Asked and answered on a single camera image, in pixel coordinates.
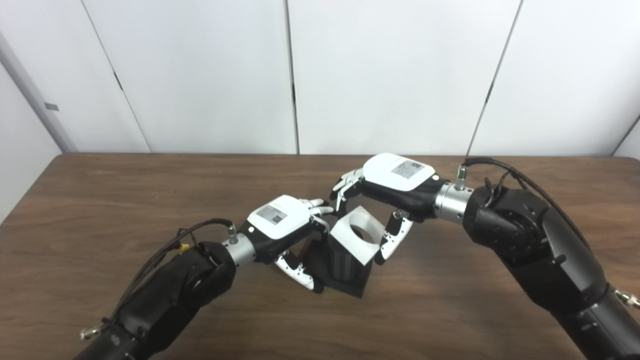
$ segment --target robotic hand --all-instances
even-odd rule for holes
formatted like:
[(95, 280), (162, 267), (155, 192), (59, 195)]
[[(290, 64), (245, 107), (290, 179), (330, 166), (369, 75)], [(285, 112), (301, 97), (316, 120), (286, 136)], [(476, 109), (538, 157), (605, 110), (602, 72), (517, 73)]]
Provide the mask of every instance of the robotic hand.
[[(466, 187), (465, 180), (468, 168), (476, 164), (496, 165), (507, 172), (497, 185), (485, 179), (485, 186), (474, 190)], [(503, 186), (508, 175), (522, 189)], [(460, 165), (452, 183), (429, 165), (380, 154), (363, 168), (344, 174), (334, 186), (331, 198), (337, 199), (339, 216), (346, 214), (348, 199), (359, 193), (398, 208), (385, 229), (377, 263), (388, 259), (414, 221), (442, 218), (460, 224), (474, 243), (500, 257), (529, 298), (556, 318), (588, 359), (640, 359), (640, 326), (618, 300), (640, 307), (637, 299), (607, 282), (573, 222), (513, 167), (470, 158)]]
[[(333, 187), (330, 198), (336, 200), (339, 218), (347, 213), (349, 198), (359, 194), (397, 208), (387, 222), (380, 250), (374, 257), (375, 262), (382, 265), (404, 240), (414, 222), (438, 216), (452, 217), (452, 220), (461, 218), (458, 214), (464, 211), (462, 203), (453, 209), (454, 213), (449, 208), (445, 213), (441, 212), (442, 199), (451, 187), (451, 183), (440, 177), (433, 167), (385, 153), (369, 159), (363, 168), (344, 174)], [(461, 192), (462, 202), (468, 198), (469, 191)], [(451, 199), (450, 194), (447, 202), (452, 202)]]
[[(146, 360), (167, 349), (198, 310), (231, 288), (240, 266), (276, 263), (307, 288), (318, 282), (307, 274), (289, 247), (317, 231), (329, 231), (322, 215), (333, 213), (321, 199), (283, 195), (253, 211), (236, 232), (229, 220), (212, 219), (184, 231), (162, 247), (138, 272), (110, 318), (81, 332), (81, 339), (98, 337), (75, 360)], [(211, 224), (228, 228), (223, 243), (196, 242), (193, 231)], [(194, 245), (180, 240), (191, 235)], [(167, 253), (181, 250), (165, 265)]]

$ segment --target metal clip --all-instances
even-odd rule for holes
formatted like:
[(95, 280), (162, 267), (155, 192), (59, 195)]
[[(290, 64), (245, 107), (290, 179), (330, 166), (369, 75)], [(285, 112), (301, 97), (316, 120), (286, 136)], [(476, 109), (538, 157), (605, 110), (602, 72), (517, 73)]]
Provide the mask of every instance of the metal clip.
[(237, 244), (238, 243), (238, 234), (236, 231), (236, 226), (234, 224), (232, 224), (229, 227), (229, 243), (231, 244)]
[(99, 335), (102, 332), (102, 326), (98, 325), (98, 326), (94, 326), (94, 327), (88, 327), (86, 329), (82, 329), (80, 331), (80, 340), (89, 340), (90, 338)]
[(620, 291), (618, 289), (614, 289), (613, 293), (616, 294), (618, 299), (620, 299), (624, 305), (640, 309), (640, 301), (634, 294), (627, 293), (626, 291)]
[(467, 167), (460, 165), (458, 167), (458, 175), (456, 176), (456, 186), (454, 188), (460, 192), (465, 189), (466, 183), (467, 183)]

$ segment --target wooden table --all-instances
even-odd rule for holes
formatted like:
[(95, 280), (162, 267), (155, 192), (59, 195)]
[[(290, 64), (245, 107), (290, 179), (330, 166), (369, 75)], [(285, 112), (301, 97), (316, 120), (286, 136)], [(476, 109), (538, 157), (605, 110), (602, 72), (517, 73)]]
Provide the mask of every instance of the wooden table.
[[(65, 154), (0, 226), (0, 358), (71, 359), (131, 277), (179, 227), (240, 224), (287, 193), (327, 197), (365, 156)], [(416, 156), (453, 177), (461, 158)], [(640, 163), (502, 158), (574, 219), (616, 286), (640, 293)], [(501, 172), (474, 167), (470, 185)], [(382, 222), (392, 209), (360, 200)], [(220, 229), (198, 233), (222, 241)], [(634, 311), (640, 320), (640, 311)], [(275, 266), (242, 269), (154, 359), (580, 359), (494, 254), (454, 224), (416, 225), (363, 299), (305, 290)]]

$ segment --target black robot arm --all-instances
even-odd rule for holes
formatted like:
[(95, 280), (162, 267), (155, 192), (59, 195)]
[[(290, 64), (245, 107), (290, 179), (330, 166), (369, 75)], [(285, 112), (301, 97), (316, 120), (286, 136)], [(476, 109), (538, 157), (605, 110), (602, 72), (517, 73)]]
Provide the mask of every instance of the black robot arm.
[[(142, 266), (111, 317), (81, 332), (84, 340), (98, 336), (74, 359), (146, 360), (166, 350), (202, 306), (231, 288), (236, 269), (249, 263), (276, 263), (290, 276), (294, 272), (300, 283), (318, 289), (303, 266), (289, 268), (295, 256), (288, 249), (314, 231), (326, 236), (328, 224), (321, 217), (333, 213), (333, 208), (325, 203), (283, 195), (249, 214), (238, 232), (225, 219), (181, 229)], [(193, 231), (211, 224), (226, 226), (229, 239), (197, 242)], [(188, 234), (192, 247), (180, 242)], [(177, 249), (184, 251), (152, 272), (169, 251)]]
[(167, 349), (198, 310), (231, 288), (236, 265), (221, 243), (200, 242), (154, 272), (103, 320), (75, 360), (146, 360)]
[[(465, 180), (468, 168), (477, 164), (495, 165), (506, 173), (495, 185), (485, 179), (485, 186), (472, 189)], [(503, 186), (507, 176), (522, 188)], [(575, 224), (517, 169), (491, 158), (469, 158), (451, 182), (427, 164), (380, 154), (334, 186), (331, 197), (337, 199), (339, 215), (346, 213), (348, 199), (359, 194), (396, 207), (394, 214), (406, 213), (396, 217), (403, 222), (441, 218), (462, 225), (473, 242), (500, 257), (529, 298), (556, 318), (587, 359), (640, 359), (640, 326), (619, 299), (635, 307), (640, 303), (608, 283)], [(383, 250), (385, 239), (396, 235), (391, 234), (394, 223), (400, 224), (392, 216), (378, 264), (392, 253)], [(395, 246), (402, 238), (393, 238)]]
[(587, 359), (640, 359), (640, 326), (580, 236), (529, 190), (500, 192), (486, 206), (491, 191), (473, 191), (463, 219), (472, 241), (495, 251)]

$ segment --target panel seam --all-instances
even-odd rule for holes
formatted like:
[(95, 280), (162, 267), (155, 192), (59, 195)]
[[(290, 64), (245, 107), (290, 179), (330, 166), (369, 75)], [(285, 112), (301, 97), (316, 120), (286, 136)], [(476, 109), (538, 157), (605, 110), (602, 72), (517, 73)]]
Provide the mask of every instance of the panel seam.
[(486, 105), (489, 103), (489, 98), (491, 97), (491, 92), (493, 90), (493, 86), (495, 85), (495, 80), (498, 78), (498, 73), (500, 72), (500, 67), (502, 66), (502, 61), (504, 60), (504, 55), (507, 52), (507, 48), (509, 47), (509, 42), (511, 41), (511, 36), (513, 34), (513, 30), (516, 27), (516, 22), (518, 21), (518, 17), (520, 16), (520, 10), (522, 9), (522, 4), (524, 4), (524, 0), (520, 0), (520, 4), (518, 4), (518, 10), (516, 10), (516, 15), (513, 17), (513, 22), (511, 23), (511, 29), (509, 29), (509, 35), (507, 35), (507, 40), (504, 42), (504, 47), (502, 48), (502, 54), (500, 54), (500, 60), (498, 60), (498, 65), (495, 68), (495, 72), (493, 73), (493, 79), (491, 79), (491, 84), (489, 85), (489, 91), (487, 91), (487, 96), (484, 100), (484, 104), (482, 105), (482, 110), (480, 111), (480, 116), (478, 116), (478, 121), (476, 122), (476, 128), (474, 129), (474, 134), (471, 136), (471, 141), (469, 142), (469, 148), (467, 149), (466, 156), (469, 156), (471, 153), (471, 148), (474, 145), (474, 141), (476, 140), (476, 135), (478, 129), (480, 128), (480, 122), (482, 121), (484, 111), (486, 110)]
[(107, 62), (109, 63), (109, 67), (111, 67), (111, 71), (113, 71), (113, 75), (115, 76), (115, 78), (116, 78), (116, 80), (118, 82), (118, 86), (122, 90), (122, 94), (124, 95), (124, 99), (127, 101), (127, 105), (129, 106), (129, 110), (131, 111), (131, 115), (133, 115), (133, 119), (136, 121), (136, 124), (138, 125), (138, 129), (140, 130), (140, 134), (142, 135), (142, 139), (144, 139), (145, 144), (147, 145), (147, 149), (149, 150), (149, 152), (153, 152), (151, 150), (151, 146), (149, 145), (149, 141), (147, 140), (147, 137), (145, 136), (145, 132), (142, 130), (142, 126), (140, 125), (140, 121), (138, 120), (138, 116), (136, 116), (136, 112), (133, 110), (133, 107), (131, 106), (131, 101), (129, 100), (129, 97), (127, 96), (127, 92), (124, 90), (124, 87), (122, 86), (122, 83), (120, 82), (120, 79), (118, 78), (118, 74), (116, 73), (116, 69), (113, 68), (113, 63), (111, 62), (111, 58), (109, 57), (109, 54), (107, 53), (107, 49), (105, 49), (104, 44), (102, 43), (102, 39), (100, 38), (100, 35), (98, 34), (98, 29), (96, 29), (95, 24), (93, 23), (93, 19), (91, 18), (91, 15), (89, 14), (89, 10), (86, 8), (84, 0), (80, 0), (80, 3), (82, 3), (82, 7), (84, 8), (84, 12), (85, 12), (87, 18), (89, 19), (89, 22), (91, 23), (91, 27), (93, 28), (93, 33), (95, 33), (95, 37), (98, 38), (98, 43), (100, 43), (100, 47), (102, 48), (102, 52), (104, 53), (104, 56), (107, 58)]

